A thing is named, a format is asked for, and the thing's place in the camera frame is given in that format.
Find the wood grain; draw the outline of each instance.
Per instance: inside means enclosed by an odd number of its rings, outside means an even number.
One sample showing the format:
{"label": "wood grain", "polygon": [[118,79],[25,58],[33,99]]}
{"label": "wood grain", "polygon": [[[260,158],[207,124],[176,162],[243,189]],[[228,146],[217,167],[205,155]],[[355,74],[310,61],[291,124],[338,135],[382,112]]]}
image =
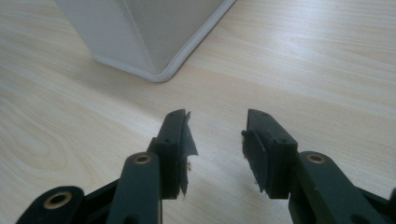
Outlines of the wood grain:
{"label": "wood grain", "polygon": [[164,223],[291,223],[259,193],[240,132],[272,114],[352,182],[396,187],[396,3],[240,0],[163,84],[96,63],[50,0],[0,0],[0,223],[48,189],[118,178],[164,116],[191,111],[199,157]]}

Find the hole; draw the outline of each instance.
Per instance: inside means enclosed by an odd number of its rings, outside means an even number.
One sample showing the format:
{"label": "hole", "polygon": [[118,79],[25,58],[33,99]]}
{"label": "hole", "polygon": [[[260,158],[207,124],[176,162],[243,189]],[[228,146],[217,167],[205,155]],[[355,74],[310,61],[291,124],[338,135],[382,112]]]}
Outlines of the hole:
{"label": "hole", "polygon": [[72,193],[70,191],[62,191],[52,194],[46,201],[44,201],[44,207],[47,209],[56,209],[64,206],[72,199]]}
{"label": "hole", "polygon": [[352,220],[353,223],[356,223],[356,224],[370,224],[370,221],[361,215],[352,215],[352,217],[350,217],[350,219]]}
{"label": "hole", "polygon": [[132,214],[124,219],[124,224],[139,224],[140,216],[137,214]]}
{"label": "hole", "polygon": [[62,195],[57,195],[54,198],[52,198],[49,202],[50,203],[60,203],[61,201],[63,201],[64,199],[66,199],[66,196]]}
{"label": "hole", "polygon": [[141,156],[134,158],[134,162],[137,164],[144,164],[144,163],[149,162],[150,160],[151,160],[151,157],[147,156],[147,155],[141,155]]}
{"label": "hole", "polygon": [[323,157],[319,156],[318,154],[309,154],[306,156],[306,158],[309,161],[312,161],[312,162],[318,163],[318,164],[322,164],[326,161]]}

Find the white container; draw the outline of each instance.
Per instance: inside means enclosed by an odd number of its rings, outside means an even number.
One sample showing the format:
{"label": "white container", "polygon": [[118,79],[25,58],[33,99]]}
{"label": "white container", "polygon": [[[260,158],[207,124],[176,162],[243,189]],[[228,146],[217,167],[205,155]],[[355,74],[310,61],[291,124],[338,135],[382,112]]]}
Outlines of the white container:
{"label": "white container", "polygon": [[235,0],[55,0],[92,57],[170,79]]}

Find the black plastic part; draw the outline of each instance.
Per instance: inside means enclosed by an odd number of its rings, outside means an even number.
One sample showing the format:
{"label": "black plastic part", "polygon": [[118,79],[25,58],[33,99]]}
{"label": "black plastic part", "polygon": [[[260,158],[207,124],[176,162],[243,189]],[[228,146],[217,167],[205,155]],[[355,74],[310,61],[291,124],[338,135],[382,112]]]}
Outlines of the black plastic part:
{"label": "black plastic part", "polygon": [[89,224],[106,223],[119,180],[115,180],[85,196],[87,221]]}
{"label": "black plastic part", "polygon": [[396,223],[396,189],[394,189],[390,195],[387,212],[389,214],[389,219],[393,223]]}
{"label": "black plastic part", "polygon": [[153,138],[148,151],[160,158],[162,197],[176,199],[180,189],[187,192],[187,157],[198,155],[188,125],[190,112],[184,109],[169,113],[157,138]]}
{"label": "black plastic part", "polygon": [[84,192],[77,187],[51,189],[35,199],[17,224],[84,223]]}
{"label": "black plastic part", "polygon": [[301,152],[294,171],[316,223],[386,223],[329,157]]}
{"label": "black plastic part", "polygon": [[249,109],[243,152],[260,190],[271,199],[288,199],[289,168],[296,160],[297,142],[269,114]]}
{"label": "black plastic part", "polygon": [[126,160],[106,223],[162,223],[160,160],[156,154],[136,153]]}

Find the light wood surface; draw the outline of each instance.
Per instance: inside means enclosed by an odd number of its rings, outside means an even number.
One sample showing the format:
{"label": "light wood surface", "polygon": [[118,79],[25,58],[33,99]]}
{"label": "light wood surface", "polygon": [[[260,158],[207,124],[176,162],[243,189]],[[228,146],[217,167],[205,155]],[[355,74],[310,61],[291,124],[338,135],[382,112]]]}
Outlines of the light wood surface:
{"label": "light wood surface", "polygon": [[90,193],[191,111],[199,157],[164,223],[291,223],[259,193],[242,137],[249,108],[352,182],[396,187],[396,2],[239,0],[163,84],[96,63],[51,0],[0,0],[0,223],[41,193]]}

